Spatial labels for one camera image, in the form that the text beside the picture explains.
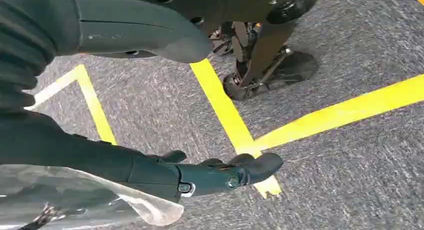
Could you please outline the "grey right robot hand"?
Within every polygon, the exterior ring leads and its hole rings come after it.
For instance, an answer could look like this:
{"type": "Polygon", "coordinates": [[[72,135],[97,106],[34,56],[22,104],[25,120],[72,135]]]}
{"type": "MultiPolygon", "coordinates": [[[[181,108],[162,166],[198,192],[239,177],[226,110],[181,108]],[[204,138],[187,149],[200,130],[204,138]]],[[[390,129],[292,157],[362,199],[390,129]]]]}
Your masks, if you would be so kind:
{"type": "Polygon", "coordinates": [[[0,0],[1,165],[68,167],[173,202],[182,184],[196,196],[219,193],[262,182],[282,167],[275,153],[183,164],[182,151],[145,155],[92,141],[28,110],[36,102],[29,90],[55,57],[136,50],[196,63],[212,44],[179,13],[141,0],[0,0]]]}

